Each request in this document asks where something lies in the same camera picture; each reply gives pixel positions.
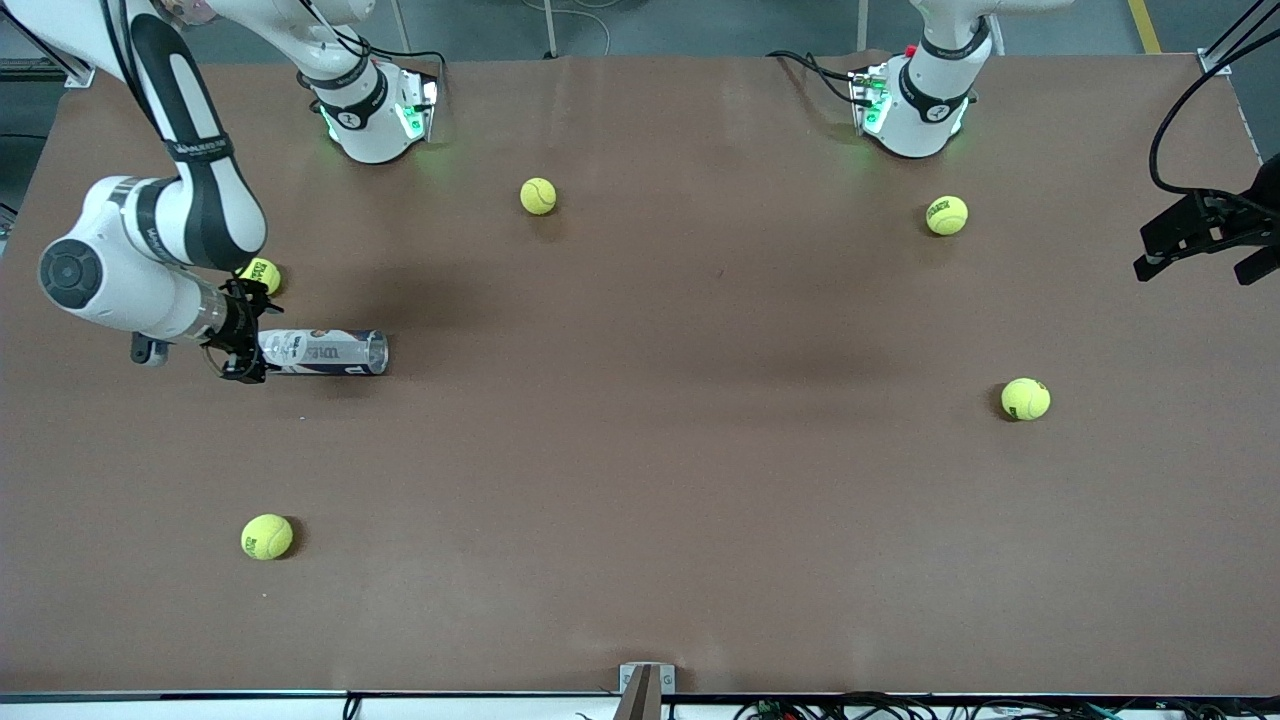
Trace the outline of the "clear tennis ball can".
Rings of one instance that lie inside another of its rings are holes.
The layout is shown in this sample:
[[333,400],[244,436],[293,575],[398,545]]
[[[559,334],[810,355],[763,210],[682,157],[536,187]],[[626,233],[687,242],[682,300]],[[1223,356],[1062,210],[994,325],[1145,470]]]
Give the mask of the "clear tennis ball can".
[[260,331],[268,370],[283,375],[380,375],[390,361],[380,331]]

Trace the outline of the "brown table mat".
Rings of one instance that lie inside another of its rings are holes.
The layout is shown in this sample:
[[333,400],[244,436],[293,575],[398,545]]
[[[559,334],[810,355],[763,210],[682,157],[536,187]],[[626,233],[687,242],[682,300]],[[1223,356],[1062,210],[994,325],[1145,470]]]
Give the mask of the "brown table mat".
[[169,172],[70,91],[0,264],[0,692],[1280,694],[1280,273],[1132,269],[1198,73],[998,56],[901,161],[777,60],[456,63],[451,142],[364,167],[292,70],[206,67],[265,324],[390,336],[261,386],[42,296],[91,183]]

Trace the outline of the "aluminium frame post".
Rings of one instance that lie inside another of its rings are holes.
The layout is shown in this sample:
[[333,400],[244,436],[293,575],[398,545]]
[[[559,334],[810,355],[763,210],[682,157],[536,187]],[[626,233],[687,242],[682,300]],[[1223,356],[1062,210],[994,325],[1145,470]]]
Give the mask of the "aluminium frame post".
[[1228,59],[1262,38],[1265,28],[1274,20],[1280,20],[1280,0],[1249,0],[1240,15],[1208,47],[1197,50],[1202,68],[1215,74],[1230,74]]
[[88,88],[92,85],[97,70],[95,64],[47,44],[41,37],[28,31],[24,26],[18,26],[17,29],[29,44],[38,49],[59,72],[65,76],[64,86],[67,88]]

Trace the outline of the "grey metal bracket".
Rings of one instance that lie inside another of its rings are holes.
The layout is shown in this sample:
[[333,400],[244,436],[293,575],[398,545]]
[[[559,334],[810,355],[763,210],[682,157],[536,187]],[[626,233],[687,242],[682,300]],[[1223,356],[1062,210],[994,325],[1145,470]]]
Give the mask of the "grey metal bracket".
[[666,701],[677,691],[673,664],[621,664],[618,679],[620,701],[612,720],[669,720]]

